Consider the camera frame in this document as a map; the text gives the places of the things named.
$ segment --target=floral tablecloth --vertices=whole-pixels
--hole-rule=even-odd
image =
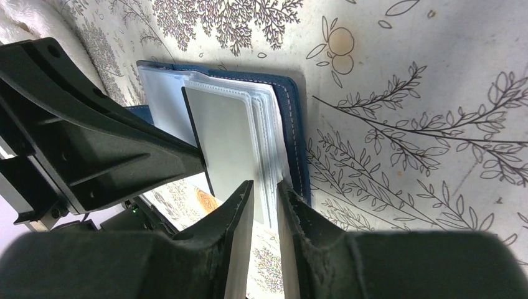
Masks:
[[[48,2],[122,105],[144,103],[139,59],[292,77],[313,206],[343,229],[484,230],[527,270],[528,3]]]

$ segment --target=screw hole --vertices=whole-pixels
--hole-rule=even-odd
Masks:
[[[179,232],[174,237],[172,237],[173,240],[189,240],[194,237],[194,234],[191,234],[190,232]]]
[[[58,219],[60,217],[59,209],[53,209],[51,211],[51,217],[53,217],[53,219]]]
[[[60,52],[57,48],[55,48],[55,46],[53,45],[48,45],[48,52],[50,52],[50,54],[53,56],[53,57],[56,57],[56,58],[59,58],[60,57]]]
[[[100,98],[106,98],[106,95],[99,88],[94,88],[93,92],[95,93],[96,96]]]

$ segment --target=white fabric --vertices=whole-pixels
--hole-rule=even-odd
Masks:
[[[38,0],[0,0],[0,42],[53,37],[66,54],[100,90],[105,91],[85,48],[64,19]]]

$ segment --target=blue card holder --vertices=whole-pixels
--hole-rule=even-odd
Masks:
[[[304,131],[299,105],[299,92],[297,85],[291,78],[270,74],[216,70],[200,65],[164,64],[145,60],[139,60],[137,65],[164,70],[191,70],[215,78],[255,82],[272,86],[283,121],[283,134],[293,189],[305,199],[307,204],[311,204],[308,164],[306,162],[306,144],[304,142]],[[147,105],[127,107],[127,109],[136,116],[153,124],[152,115]]]

